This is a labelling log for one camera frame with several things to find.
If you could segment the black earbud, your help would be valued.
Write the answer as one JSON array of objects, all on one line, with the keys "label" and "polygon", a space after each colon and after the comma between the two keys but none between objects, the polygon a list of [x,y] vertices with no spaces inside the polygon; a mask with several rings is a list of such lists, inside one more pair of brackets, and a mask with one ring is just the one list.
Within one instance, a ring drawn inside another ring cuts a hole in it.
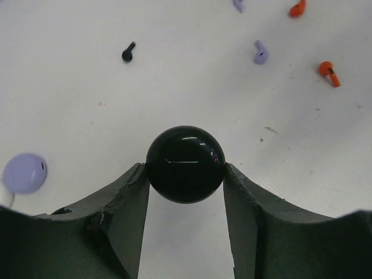
[{"label": "black earbud", "polygon": [[123,52],[121,58],[124,62],[129,63],[133,59],[133,49],[135,48],[136,43],[133,41]]}]

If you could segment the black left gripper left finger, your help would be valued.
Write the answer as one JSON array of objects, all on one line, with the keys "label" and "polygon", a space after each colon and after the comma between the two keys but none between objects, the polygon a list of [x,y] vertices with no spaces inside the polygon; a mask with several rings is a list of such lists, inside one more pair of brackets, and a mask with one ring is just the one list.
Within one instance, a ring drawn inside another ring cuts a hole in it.
[{"label": "black left gripper left finger", "polygon": [[137,163],[52,214],[1,208],[2,278],[137,278],[149,199]]}]

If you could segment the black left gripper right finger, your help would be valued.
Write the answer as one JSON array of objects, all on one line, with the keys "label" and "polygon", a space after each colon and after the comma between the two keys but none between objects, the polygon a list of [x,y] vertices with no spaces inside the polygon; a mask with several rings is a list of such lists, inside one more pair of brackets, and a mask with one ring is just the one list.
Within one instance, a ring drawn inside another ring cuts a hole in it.
[{"label": "black left gripper right finger", "polygon": [[371,212],[332,218],[295,206],[227,164],[235,278],[370,278]]}]

